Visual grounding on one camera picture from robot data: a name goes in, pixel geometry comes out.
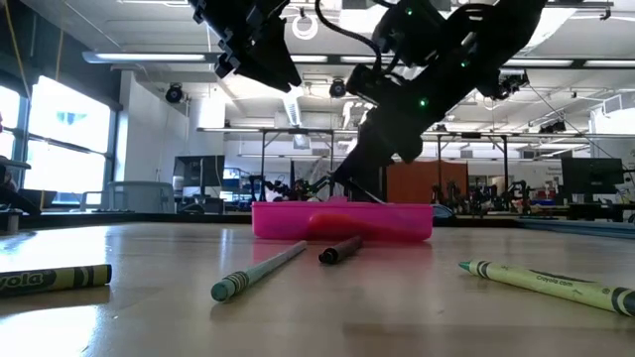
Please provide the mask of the black aluminium frame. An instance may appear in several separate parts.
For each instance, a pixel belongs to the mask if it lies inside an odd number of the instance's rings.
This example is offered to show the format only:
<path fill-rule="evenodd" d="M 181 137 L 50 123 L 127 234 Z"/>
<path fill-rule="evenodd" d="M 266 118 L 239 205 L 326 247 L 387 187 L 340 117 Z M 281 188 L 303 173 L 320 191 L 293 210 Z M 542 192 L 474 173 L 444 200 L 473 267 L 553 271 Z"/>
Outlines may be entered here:
<path fill-rule="evenodd" d="M 434 218 L 433 226 L 451 228 L 522 228 L 540 231 L 609 237 L 635 241 L 635 224 L 548 220 L 538 218 Z M 39 216 L 24 215 L 20 212 L 0 213 L 0 232 L 15 232 L 21 228 L 27 230 L 57 229 L 80 226 L 99 226 L 123 223 L 213 223 L 246 224 L 252 223 L 250 215 L 180 215 L 154 213 L 71 213 L 49 212 Z"/>

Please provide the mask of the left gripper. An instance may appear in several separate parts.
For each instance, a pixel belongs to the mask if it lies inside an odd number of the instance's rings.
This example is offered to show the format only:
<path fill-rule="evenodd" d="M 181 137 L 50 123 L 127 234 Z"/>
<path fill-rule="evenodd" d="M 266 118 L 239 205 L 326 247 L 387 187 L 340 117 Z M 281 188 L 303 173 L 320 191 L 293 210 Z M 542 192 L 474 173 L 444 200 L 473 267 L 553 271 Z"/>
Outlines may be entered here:
<path fill-rule="evenodd" d="M 290 0 L 188 0 L 195 22 L 206 24 L 222 50 L 214 66 L 289 92 L 302 83 L 285 42 L 282 11 Z"/>

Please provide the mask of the pink plastic supply box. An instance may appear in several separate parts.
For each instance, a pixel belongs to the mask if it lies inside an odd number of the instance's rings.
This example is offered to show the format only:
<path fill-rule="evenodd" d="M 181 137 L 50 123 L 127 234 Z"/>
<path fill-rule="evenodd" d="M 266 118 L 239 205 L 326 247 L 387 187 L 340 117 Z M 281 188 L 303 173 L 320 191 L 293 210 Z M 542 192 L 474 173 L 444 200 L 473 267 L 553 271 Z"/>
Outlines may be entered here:
<path fill-rule="evenodd" d="M 381 242 L 421 242 L 433 232 L 426 204 L 329 201 L 255 202 L 252 228 L 265 240 L 337 240 L 360 236 Z"/>

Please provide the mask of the black monitor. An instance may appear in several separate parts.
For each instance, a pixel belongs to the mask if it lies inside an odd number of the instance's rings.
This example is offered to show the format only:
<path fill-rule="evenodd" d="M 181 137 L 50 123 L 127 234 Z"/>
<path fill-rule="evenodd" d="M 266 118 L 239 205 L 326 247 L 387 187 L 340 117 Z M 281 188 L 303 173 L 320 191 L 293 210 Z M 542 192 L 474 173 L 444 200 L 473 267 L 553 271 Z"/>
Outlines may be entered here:
<path fill-rule="evenodd" d="M 569 194 L 611 194 L 624 183 L 620 159 L 561 159 L 563 184 Z"/>
<path fill-rule="evenodd" d="M 223 185 L 224 156 L 175 157 L 173 177 L 179 179 L 175 191 L 183 196 L 219 197 Z"/>

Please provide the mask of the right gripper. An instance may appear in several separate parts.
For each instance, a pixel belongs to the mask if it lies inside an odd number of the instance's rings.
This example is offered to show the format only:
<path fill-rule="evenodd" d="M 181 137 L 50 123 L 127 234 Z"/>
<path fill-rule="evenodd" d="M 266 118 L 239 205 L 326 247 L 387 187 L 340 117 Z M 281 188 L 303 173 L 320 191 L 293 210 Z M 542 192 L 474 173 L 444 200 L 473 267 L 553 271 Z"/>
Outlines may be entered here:
<path fill-rule="evenodd" d="M 349 172 L 371 169 L 362 187 L 386 201 L 387 175 L 382 166 L 389 164 L 394 155 L 412 162 L 422 151 L 423 132 L 444 118 L 446 108 L 435 92 L 415 81 L 399 84 L 362 64 L 354 68 L 346 89 L 373 103 L 374 108 L 360 125 L 357 145 L 331 178 L 343 187 L 349 201 L 361 201 L 363 192 Z"/>

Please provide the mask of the long ceiling light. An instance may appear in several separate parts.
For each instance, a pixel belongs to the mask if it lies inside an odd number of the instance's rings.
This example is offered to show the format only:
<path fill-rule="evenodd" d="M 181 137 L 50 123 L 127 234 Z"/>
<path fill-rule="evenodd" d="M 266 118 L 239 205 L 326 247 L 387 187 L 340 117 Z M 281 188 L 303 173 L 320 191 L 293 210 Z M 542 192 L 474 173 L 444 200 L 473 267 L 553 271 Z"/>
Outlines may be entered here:
<path fill-rule="evenodd" d="M 89 63 L 215 63 L 213 53 L 99 53 L 83 52 L 82 57 Z"/>

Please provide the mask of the large bright window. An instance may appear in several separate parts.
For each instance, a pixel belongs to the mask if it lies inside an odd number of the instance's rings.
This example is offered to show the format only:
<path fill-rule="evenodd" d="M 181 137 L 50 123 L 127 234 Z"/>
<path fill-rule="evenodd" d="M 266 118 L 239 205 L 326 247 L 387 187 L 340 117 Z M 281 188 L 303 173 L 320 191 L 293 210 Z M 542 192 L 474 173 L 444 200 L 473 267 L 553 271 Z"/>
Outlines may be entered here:
<path fill-rule="evenodd" d="M 25 189 L 54 191 L 57 204 L 78 204 L 105 184 L 114 112 L 46 76 L 29 98 L 0 85 L 0 156 L 31 167 L 19 173 Z"/>

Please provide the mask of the orange partition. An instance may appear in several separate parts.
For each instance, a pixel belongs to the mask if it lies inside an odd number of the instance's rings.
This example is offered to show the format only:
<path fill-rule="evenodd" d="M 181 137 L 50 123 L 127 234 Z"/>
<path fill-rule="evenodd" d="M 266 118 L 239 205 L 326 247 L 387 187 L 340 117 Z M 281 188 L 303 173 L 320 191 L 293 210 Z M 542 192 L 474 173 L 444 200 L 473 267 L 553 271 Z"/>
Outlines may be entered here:
<path fill-rule="evenodd" d="M 453 181 L 461 191 L 467 188 L 468 165 L 441 161 L 398 163 L 387 169 L 387 196 L 390 203 L 432 202 L 433 186 Z"/>

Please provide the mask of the teal pencil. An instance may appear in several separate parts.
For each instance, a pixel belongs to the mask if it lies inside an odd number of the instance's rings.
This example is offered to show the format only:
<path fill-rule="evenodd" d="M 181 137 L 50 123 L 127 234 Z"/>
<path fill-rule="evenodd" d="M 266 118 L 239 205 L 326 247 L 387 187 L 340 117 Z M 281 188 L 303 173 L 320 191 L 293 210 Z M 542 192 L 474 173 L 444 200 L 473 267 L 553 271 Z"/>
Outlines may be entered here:
<path fill-rule="evenodd" d="M 225 302 L 243 293 L 265 276 L 304 252 L 307 247 L 307 241 L 300 241 L 266 261 L 249 267 L 246 270 L 236 271 L 227 275 L 211 287 L 210 295 L 212 299 L 217 302 Z"/>

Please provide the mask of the black pen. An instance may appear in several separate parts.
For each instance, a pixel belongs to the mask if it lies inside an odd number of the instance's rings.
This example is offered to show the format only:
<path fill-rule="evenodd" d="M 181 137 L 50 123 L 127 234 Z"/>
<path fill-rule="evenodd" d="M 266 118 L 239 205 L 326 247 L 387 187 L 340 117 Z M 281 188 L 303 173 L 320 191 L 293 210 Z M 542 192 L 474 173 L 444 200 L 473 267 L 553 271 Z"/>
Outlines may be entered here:
<path fill-rule="evenodd" d="M 322 264 L 335 265 L 354 254 L 362 246 L 363 240 L 360 236 L 355 236 L 342 241 L 334 246 L 326 248 L 318 255 L 318 260 Z"/>

